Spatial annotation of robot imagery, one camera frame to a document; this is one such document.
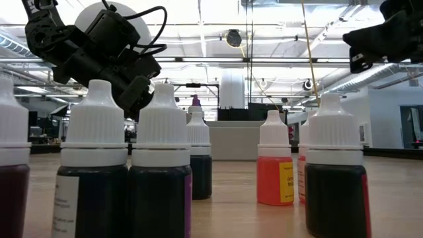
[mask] black machine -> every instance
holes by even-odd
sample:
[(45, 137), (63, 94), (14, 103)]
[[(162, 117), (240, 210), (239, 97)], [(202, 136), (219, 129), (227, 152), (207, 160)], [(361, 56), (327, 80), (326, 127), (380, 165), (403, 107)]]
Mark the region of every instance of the black machine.
[[(121, 16), (116, 7), (108, 5), (100, 11), (85, 32), (74, 25), (65, 26), (56, 9), (56, 0), (22, 0), (28, 15), (25, 27), (30, 51), (52, 63), (54, 81), (66, 84), (71, 78), (88, 87), (91, 79), (112, 83), (116, 103), (124, 109), (125, 117), (138, 120), (139, 110), (152, 98), (150, 79), (160, 74), (161, 67), (153, 54), (166, 50), (165, 44), (154, 44), (167, 21), (164, 7)], [(153, 11), (165, 12), (159, 33), (148, 45), (139, 45), (140, 36), (128, 20)], [(141, 53), (134, 48), (143, 48)]]
[(343, 36), (350, 48), (351, 73), (360, 73), (373, 63), (423, 62), (423, 1), (386, 0), (380, 6), (383, 24), (354, 30)]

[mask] liquid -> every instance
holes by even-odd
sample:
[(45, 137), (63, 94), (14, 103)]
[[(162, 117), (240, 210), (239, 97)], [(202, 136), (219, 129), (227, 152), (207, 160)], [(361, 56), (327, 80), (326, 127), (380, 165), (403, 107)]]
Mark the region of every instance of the liquid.
[(298, 157), (298, 197), (299, 201), (305, 203), (305, 157)]
[(52, 238), (126, 237), (126, 165), (60, 167)]
[(322, 238), (370, 238), (369, 195), (363, 166), (305, 166), (306, 221)]
[(0, 167), (0, 237), (22, 238), (29, 167)]
[(131, 238), (191, 236), (192, 171), (185, 167), (131, 167)]
[(212, 195), (212, 158), (191, 155), (192, 199), (207, 199)]
[(293, 204), (293, 164), (291, 157), (259, 157), (257, 200), (273, 206)]

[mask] wall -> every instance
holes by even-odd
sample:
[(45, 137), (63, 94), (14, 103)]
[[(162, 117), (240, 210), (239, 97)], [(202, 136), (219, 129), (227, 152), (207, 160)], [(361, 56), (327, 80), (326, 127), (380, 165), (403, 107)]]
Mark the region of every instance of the wall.
[[(342, 107), (353, 114), (360, 124), (367, 124), (367, 140), (368, 145), (370, 147), (373, 146), (372, 144), (372, 136), (371, 136), (371, 120), (370, 120), (370, 106), (369, 106), (369, 97), (368, 97), (368, 89), (364, 87), (360, 89), (358, 93), (348, 93), (346, 99), (341, 99)], [(305, 121), (307, 119), (306, 112), (299, 112), (295, 114), (288, 115), (288, 124), (294, 124), (298, 122)]]
[(21, 102), (19, 99), (17, 100), (29, 111), (37, 111), (38, 117), (42, 118), (47, 117), (49, 113), (53, 112), (59, 106), (63, 106), (63, 104), (52, 101), (43, 101), (39, 98), (29, 98), (29, 103)]
[(369, 102), (373, 147), (402, 149), (400, 106), (423, 104), (423, 89), (400, 86), (381, 90), (370, 89)]
[(359, 124), (367, 124), (367, 145), (374, 147), (372, 140), (372, 121), (370, 118), (370, 105), (369, 105), (369, 93), (368, 88), (361, 88), (358, 93), (346, 94), (346, 99), (341, 99), (341, 104), (344, 110), (353, 114)]

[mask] ceiling light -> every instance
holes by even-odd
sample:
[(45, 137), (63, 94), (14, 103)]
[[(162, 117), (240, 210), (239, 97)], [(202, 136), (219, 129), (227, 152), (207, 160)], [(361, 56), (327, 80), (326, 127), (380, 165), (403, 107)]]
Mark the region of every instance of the ceiling light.
[(79, 95), (46, 95), (46, 97), (79, 97)]
[(300, 108), (300, 109), (304, 109), (305, 106), (283, 106), (282, 108), (286, 108), (286, 109), (290, 109), (290, 108)]
[(183, 62), (242, 62), (242, 58), (183, 58)]
[(318, 59), (317, 63), (350, 63), (350, 59)]
[(253, 58), (251, 62), (274, 62), (274, 63), (308, 63), (309, 59), (300, 58)]
[(42, 95), (15, 95), (15, 97), (42, 97)]
[(33, 93), (48, 93), (48, 91), (47, 91), (47, 90), (41, 89), (41, 88), (39, 88), (39, 87), (26, 87), (26, 86), (20, 86), (20, 87), (17, 87), (17, 88), (18, 88), (18, 89), (25, 90), (25, 91), (30, 91), (30, 92), (33, 92)]
[(155, 58), (157, 62), (174, 62), (174, 58)]

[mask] wooden table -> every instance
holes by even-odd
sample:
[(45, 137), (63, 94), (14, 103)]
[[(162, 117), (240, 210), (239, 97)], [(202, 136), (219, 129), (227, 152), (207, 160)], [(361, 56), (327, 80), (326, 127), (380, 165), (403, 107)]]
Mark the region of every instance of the wooden table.
[[(31, 157), (25, 238), (50, 237), (58, 158)], [(423, 161), (366, 157), (365, 167), (373, 237), (423, 237)], [(213, 163), (212, 198), (193, 201), (193, 238), (311, 237), (297, 198), (290, 207), (256, 203), (255, 169), (255, 162)]]

